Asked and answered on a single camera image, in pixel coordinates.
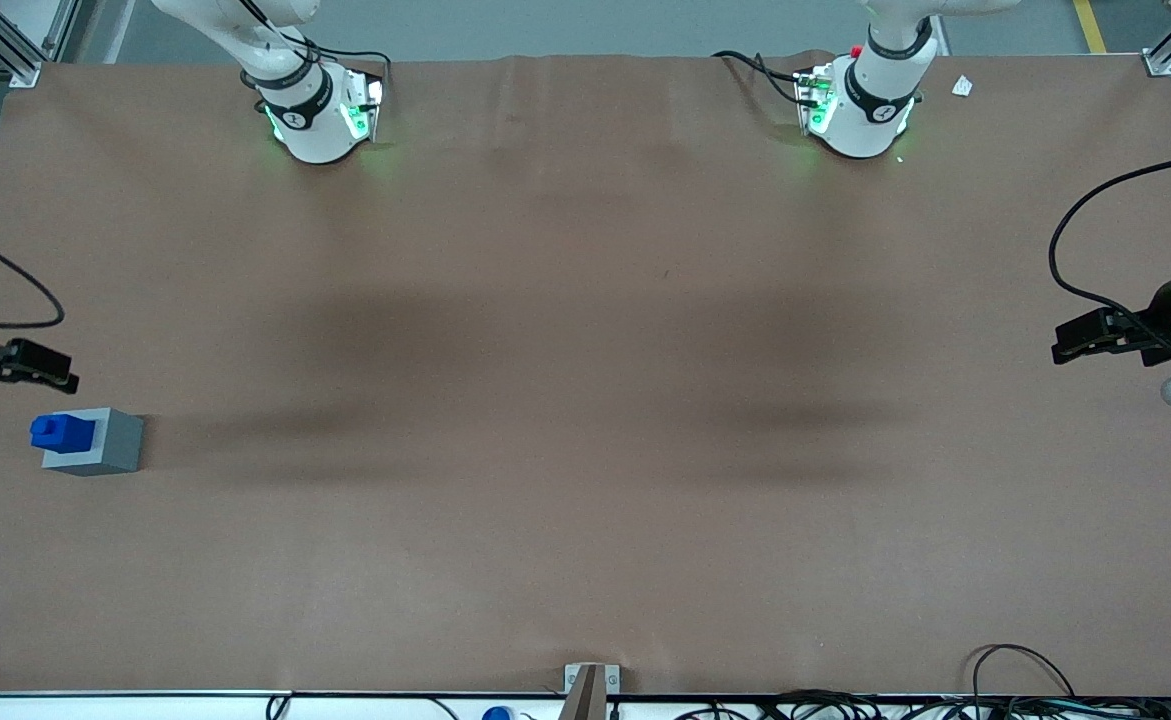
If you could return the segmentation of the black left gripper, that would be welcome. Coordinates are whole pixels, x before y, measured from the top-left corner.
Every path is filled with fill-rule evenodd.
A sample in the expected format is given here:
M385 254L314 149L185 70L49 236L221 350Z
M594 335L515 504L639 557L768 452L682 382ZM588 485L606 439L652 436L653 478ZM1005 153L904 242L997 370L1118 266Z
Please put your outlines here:
M1114 307L1096 307L1056 327L1056 343L1052 345L1055 365L1073 363L1082 357L1141 352L1143 366L1157 366L1171 361L1171 279L1162 283L1139 313L1148 325L1151 347L1144 345L1143 331Z

